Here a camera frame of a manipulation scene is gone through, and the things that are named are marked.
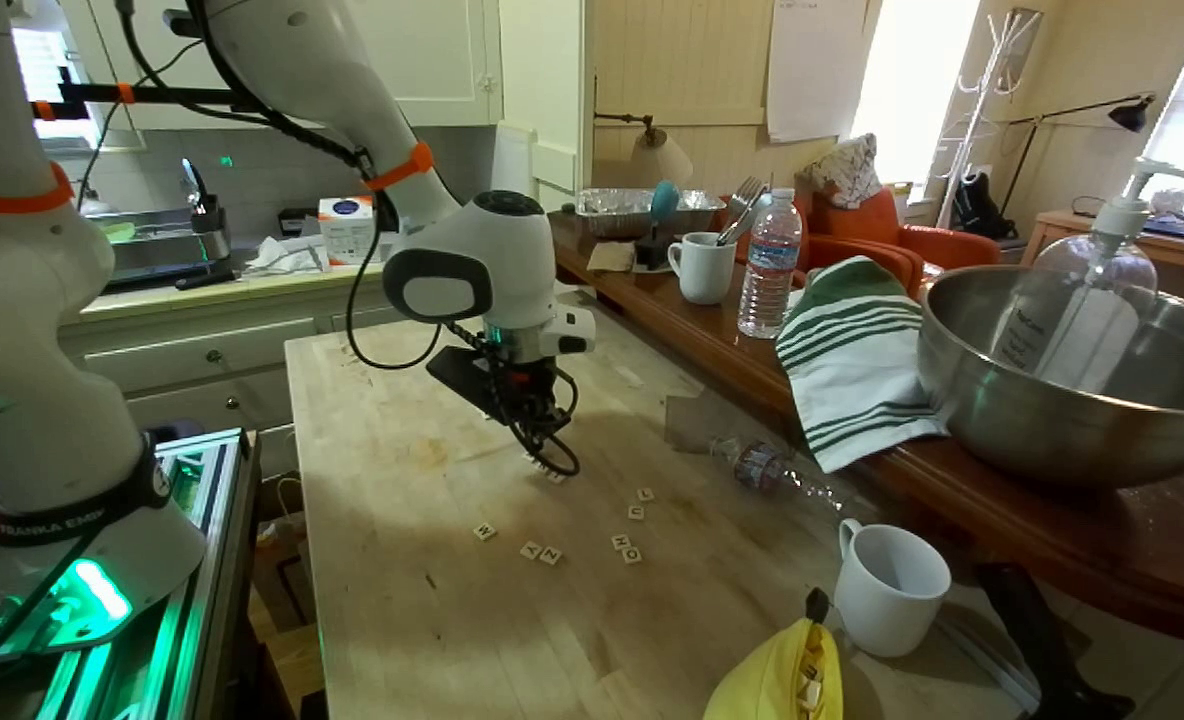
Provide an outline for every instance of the green striped towel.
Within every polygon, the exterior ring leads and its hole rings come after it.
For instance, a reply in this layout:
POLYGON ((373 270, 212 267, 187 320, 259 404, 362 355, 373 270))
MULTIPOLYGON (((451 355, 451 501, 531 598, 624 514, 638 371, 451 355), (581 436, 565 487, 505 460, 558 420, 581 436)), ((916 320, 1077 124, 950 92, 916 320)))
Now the green striped towel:
POLYGON ((826 470, 946 436, 916 382, 920 302, 870 255, 826 267, 775 339, 803 443, 826 470))

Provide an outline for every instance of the white mug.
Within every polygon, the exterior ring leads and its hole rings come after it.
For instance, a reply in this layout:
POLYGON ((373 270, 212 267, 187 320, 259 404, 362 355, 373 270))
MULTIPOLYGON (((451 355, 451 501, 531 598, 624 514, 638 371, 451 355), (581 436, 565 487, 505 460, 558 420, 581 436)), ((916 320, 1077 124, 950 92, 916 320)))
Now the white mug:
POLYGON ((898 525, 840 518, 838 615, 870 656, 907 656, 954 587, 950 561, 898 525))
POLYGON ((738 245, 721 232, 686 232, 668 246, 668 264, 688 302, 721 302, 738 270, 738 245))

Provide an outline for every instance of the dish towel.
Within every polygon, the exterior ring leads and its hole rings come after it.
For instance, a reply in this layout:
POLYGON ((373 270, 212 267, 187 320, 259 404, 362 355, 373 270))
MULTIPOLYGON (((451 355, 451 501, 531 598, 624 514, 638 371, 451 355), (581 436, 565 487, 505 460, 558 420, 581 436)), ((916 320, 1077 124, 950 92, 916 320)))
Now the dish towel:
POLYGON ((920 302, 870 255, 840 259, 800 291, 775 355, 803 443, 840 470, 913 436, 946 436, 916 382, 920 302))

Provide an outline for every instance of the metal mixing bowl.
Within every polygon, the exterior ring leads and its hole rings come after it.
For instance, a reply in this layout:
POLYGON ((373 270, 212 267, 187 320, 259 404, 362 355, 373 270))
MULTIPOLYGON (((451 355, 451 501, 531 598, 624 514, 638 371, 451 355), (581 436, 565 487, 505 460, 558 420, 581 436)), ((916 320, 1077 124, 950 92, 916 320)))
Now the metal mixing bowl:
POLYGON ((961 267, 934 282, 920 382, 983 463, 1048 487, 1130 487, 1184 470, 1184 301, 1155 301, 1105 392, 1056 387, 988 355, 1025 267, 961 267))

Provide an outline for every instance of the stainless steel bowl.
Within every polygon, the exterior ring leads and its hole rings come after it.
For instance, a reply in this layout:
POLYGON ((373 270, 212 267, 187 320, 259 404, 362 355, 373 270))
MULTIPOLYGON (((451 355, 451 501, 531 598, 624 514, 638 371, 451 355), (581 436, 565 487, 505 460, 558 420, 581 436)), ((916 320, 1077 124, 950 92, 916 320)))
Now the stainless steel bowl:
POLYGON ((1072 392, 988 355, 1025 267, 961 267, 934 282, 920 382, 983 463, 1052 487, 1130 487, 1184 470, 1184 301, 1165 294, 1105 392, 1072 392))

